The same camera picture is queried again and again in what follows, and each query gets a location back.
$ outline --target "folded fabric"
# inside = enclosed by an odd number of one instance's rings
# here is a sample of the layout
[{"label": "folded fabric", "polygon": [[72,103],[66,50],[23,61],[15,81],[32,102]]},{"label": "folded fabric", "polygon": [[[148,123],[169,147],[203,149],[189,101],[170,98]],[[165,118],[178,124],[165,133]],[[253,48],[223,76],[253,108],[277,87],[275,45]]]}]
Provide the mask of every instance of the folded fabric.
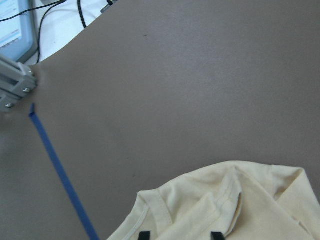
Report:
[{"label": "folded fabric", "polygon": [[108,240],[320,240],[320,205],[302,168],[227,161],[140,191]]}]

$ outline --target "screw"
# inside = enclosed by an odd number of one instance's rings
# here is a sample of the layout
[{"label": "screw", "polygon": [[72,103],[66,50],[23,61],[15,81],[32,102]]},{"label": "screw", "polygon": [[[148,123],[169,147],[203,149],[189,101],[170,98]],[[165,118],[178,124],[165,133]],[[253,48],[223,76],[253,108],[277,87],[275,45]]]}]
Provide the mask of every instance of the screw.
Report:
[{"label": "screw", "polygon": [[13,103],[7,103],[7,104],[5,105],[5,107],[6,107],[7,109],[12,108],[13,106],[14,106]]},{"label": "screw", "polygon": [[31,88],[30,87],[26,87],[25,89],[22,90],[24,93],[30,93],[31,92]]}]

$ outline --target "cable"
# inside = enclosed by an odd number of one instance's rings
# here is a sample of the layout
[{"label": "cable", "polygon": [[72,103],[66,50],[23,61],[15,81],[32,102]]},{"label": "cable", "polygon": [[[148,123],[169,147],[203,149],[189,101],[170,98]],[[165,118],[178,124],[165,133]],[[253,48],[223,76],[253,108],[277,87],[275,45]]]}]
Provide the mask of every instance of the cable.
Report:
[{"label": "cable", "polygon": [[81,22],[82,22],[83,28],[85,29],[87,27],[87,25],[86,25],[86,21],[85,21],[84,15],[82,13],[81,0],[78,0],[78,10],[79,10],[79,15],[80,15],[80,18],[81,18]]},{"label": "cable", "polygon": [[40,35],[41,35],[42,23],[44,22],[45,16],[47,15],[47,13],[48,13],[51,9],[53,9],[54,7],[56,7],[56,6],[60,5],[60,4],[65,3],[66,1],[67,1],[67,0],[61,0],[61,1],[55,2],[56,4],[53,5],[52,7],[50,7],[50,8],[44,13],[44,15],[43,15],[42,18],[41,18],[41,22],[40,22],[40,26],[39,26],[39,33],[38,33],[38,49],[37,49],[37,50],[38,50],[38,58],[37,58],[37,61],[36,61],[37,64],[38,64],[39,61],[40,61]]},{"label": "cable", "polygon": [[24,10],[24,11],[18,13],[17,15],[14,15],[14,16],[11,16],[11,17],[8,17],[8,18],[5,18],[5,19],[0,19],[0,23],[1,23],[1,22],[4,22],[4,21],[8,21],[8,20],[10,20],[10,19],[14,19],[14,18],[16,18],[16,17],[18,17],[18,16],[20,16],[20,15],[22,15],[22,14],[24,14],[24,13],[30,12],[30,11],[34,11],[34,10],[37,10],[37,9],[42,9],[42,8],[49,7],[49,6],[52,6],[52,5],[55,5],[55,4],[57,4],[57,5],[63,4],[65,1],[66,1],[66,0],[60,0],[60,1],[56,1],[56,2],[50,3],[50,4],[48,4],[48,5],[38,6],[38,7],[35,7],[35,8],[30,8],[30,9]]}]

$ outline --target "blue tape strip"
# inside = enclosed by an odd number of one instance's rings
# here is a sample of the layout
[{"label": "blue tape strip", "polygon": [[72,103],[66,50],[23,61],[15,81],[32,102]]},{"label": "blue tape strip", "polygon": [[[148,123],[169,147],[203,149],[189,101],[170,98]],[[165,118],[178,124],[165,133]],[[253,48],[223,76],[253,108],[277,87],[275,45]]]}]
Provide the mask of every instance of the blue tape strip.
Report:
[{"label": "blue tape strip", "polygon": [[74,187],[72,186],[72,184],[71,184],[71,182],[65,172],[65,169],[62,166],[62,164],[58,158],[58,155],[56,154],[55,149],[50,142],[50,139],[46,133],[44,126],[42,125],[40,119],[38,118],[38,116],[35,113],[35,104],[34,103],[31,105],[29,117],[31,118],[34,126],[36,127],[36,129],[41,137],[41,140],[42,140],[44,147],[45,147],[45,149],[51,159],[51,162],[60,177],[60,180],[64,186],[64,189],[67,192],[67,194],[73,204],[73,207],[75,208],[76,213],[78,214],[78,216],[82,222],[82,225],[83,225],[86,233],[88,234],[88,236],[90,237],[91,240],[99,240],[99,237],[98,237],[93,225],[91,224],[90,219],[89,219],[84,207],[82,206],[80,199],[79,199]]}]

